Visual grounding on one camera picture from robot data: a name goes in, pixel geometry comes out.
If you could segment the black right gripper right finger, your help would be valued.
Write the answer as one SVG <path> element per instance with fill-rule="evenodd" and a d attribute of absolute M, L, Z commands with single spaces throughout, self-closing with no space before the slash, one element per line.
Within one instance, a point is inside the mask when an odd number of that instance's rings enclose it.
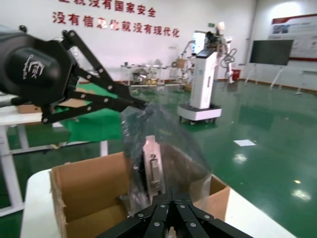
<path fill-rule="evenodd" d="M 216 219 L 193 204 L 176 203 L 172 227 L 177 238 L 249 238 L 250 235 Z"/>

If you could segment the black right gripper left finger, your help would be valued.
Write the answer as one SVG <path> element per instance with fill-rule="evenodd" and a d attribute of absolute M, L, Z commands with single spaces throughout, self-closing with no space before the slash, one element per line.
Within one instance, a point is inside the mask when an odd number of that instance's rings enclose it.
<path fill-rule="evenodd" d="M 157 201 L 148 208 L 129 217 L 107 231 L 99 238 L 165 238 L 172 227 L 172 201 Z"/>

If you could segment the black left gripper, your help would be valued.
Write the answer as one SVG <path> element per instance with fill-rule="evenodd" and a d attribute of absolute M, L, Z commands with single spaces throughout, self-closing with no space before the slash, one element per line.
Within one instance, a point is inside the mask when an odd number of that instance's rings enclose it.
<path fill-rule="evenodd" d="M 0 90 L 24 102 L 42 107 L 42 123 L 55 123 L 102 109 L 122 112 L 127 107 L 144 110 L 147 102 L 132 97 L 129 87 L 113 81 L 107 70 L 74 31 L 62 32 L 63 40 L 44 41 L 23 31 L 0 27 Z M 97 76 L 77 66 L 69 49 L 77 47 Z M 107 90 L 116 97 L 72 91 L 79 77 Z M 89 104 L 52 113 L 50 106 L 67 99 Z"/>

